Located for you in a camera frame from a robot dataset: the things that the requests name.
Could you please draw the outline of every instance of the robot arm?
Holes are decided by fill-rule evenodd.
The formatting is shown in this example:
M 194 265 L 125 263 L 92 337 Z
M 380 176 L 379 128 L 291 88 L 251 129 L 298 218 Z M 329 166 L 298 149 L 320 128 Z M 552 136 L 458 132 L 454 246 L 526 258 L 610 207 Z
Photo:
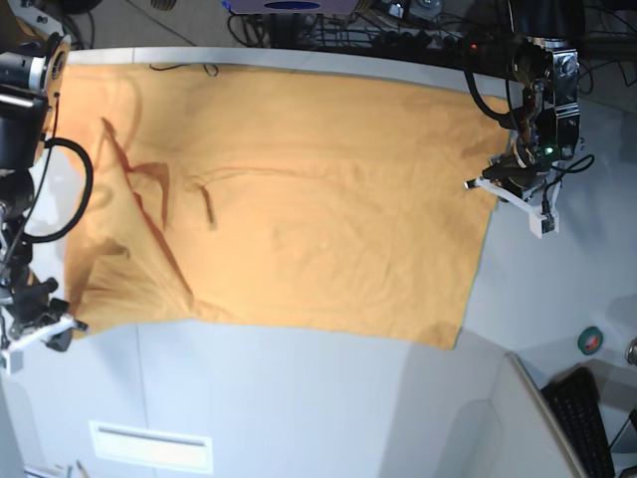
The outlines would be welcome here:
M 522 209 L 529 215 L 531 231 L 541 237 L 559 230 L 555 201 L 566 169 L 558 164 L 573 160 L 579 141 L 579 63 L 573 41 L 584 34 L 584 8 L 580 0 L 510 0 L 509 8 L 520 41 L 513 74 L 524 87 L 523 105 L 509 114 L 489 111 L 466 55 L 465 74 L 474 100 L 511 129 L 513 138 L 507 151 L 492 158 L 482 176 L 465 186 L 483 187 Z M 541 200 L 533 201 L 538 192 Z
M 86 325 L 67 313 L 68 304 L 50 299 L 58 284 L 41 283 L 31 271 L 33 238 L 24 232 L 37 193 L 29 169 L 45 147 L 71 147 L 90 162 L 76 144 L 52 138 L 57 119 L 62 72 L 70 51 L 68 38 L 46 36 L 19 23 L 7 0 L 0 0 L 0 314 L 13 319 L 7 333 L 0 321 L 0 365 L 13 373 L 22 367 L 22 351 L 44 342 L 64 352 L 72 329 Z M 91 192 L 91 185 L 85 197 Z

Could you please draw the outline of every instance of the white table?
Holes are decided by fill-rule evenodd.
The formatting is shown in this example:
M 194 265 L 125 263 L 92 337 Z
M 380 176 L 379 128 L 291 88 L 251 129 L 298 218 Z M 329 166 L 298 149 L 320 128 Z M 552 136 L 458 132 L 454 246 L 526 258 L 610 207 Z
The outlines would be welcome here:
M 72 62 L 253 65 L 466 91 L 461 72 L 322 53 L 138 48 L 76 52 Z M 483 95 L 505 94 L 500 80 L 477 83 Z M 4 380 L 15 421 L 39 433 L 41 446 L 19 437 L 23 453 L 36 465 L 81 458 L 99 476 L 152 476 L 97 460 L 89 439 L 94 419 L 211 436 L 215 470 L 224 477 L 436 476 L 458 410 L 490 396 L 506 350 L 543 386 L 556 372 L 589 361 L 575 343 L 591 325 L 605 334 L 603 351 L 589 364 L 599 374 L 607 434 L 614 436 L 637 404 L 637 374 L 622 357 L 637 335 L 637 129 L 620 112 L 581 106 L 582 135 L 597 162 L 565 180 L 561 233 L 539 240 L 523 214 L 498 207 L 454 351 L 196 321 L 126 326 L 75 343 L 65 355 L 33 350 L 26 370 Z M 57 155 L 34 215 L 39 230 L 45 226 L 38 220 L 64 222 L 82 187 Z M 62 277 L 64 243 L 35 253 L 39 275 Z

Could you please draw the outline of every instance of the towel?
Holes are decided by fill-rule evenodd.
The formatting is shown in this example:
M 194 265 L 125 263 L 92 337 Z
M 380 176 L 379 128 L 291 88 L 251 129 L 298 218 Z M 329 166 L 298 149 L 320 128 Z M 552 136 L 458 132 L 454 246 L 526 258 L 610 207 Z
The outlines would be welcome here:
M 212 70 L 66 70 L 59 135 L 96 175 L 72 312 L 93 333 L 197 318 L 452 348 L 495 205 L 463 181 L 507 132 L 442 89 Z

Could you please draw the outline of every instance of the white bracket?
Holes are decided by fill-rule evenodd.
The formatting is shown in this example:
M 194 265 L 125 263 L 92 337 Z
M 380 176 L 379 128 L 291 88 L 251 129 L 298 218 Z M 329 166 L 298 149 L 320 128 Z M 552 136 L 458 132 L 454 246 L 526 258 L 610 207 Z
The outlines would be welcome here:
M 12 342 L 5 350 L 0 350 L 0 362 L 9 375 L 17 373 L 24 366 L 24 350 L 39 342 L 67 331 L 76 329 L 78 323 L 71 314 L 62 314 L 60 320 L 49 326 L 44 326 L 21 339 Z
M 543 214 L 541 205 L 533 206 L 531 204 L 528 204 L 526 201 L 520 199 L 519 197 L 515 196 L 514 194 L 507 191 L 506 189 L 503 189 L 500 186 L 496 186 L 489 179 L 485 179 L 482 176 L 475 179 L 474 184 L 475 186 L 482 187 L 486 191 L 489 191 L 492 194 L 495 194 L 496 196 L 501 197 L 502 199 L 508 200 L 511 204 L 513 204 L 513 206 L 524 211 L 529 216 L 529 229 L 539 239 L 541 239 L 541 237 L 545 234 L 542 231 L 541 225 L 542 225 L 542 221 L 548 219 L 548 217 L 545 214 Z M 553 192 L 549 202 L 550 215 L 552 216 L 553 223 L 554 223 L 553 230 L 557 233 L 559 232 L 559 213 L 557 212 L 555 203 L 557 202 L 557 195 L 559 194 L 559 189 L 561 189 L 561 181 L 558 184 L 556 184 L 555 187 L 553 188 Z

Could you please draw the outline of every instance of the vent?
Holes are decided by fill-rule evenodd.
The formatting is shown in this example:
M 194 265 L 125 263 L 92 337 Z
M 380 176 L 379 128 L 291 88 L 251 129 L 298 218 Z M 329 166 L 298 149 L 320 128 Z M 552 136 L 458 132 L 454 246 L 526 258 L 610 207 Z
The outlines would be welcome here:
M 212 440 L 92 421 L 96 456 L 104 460 L 211 475 Z

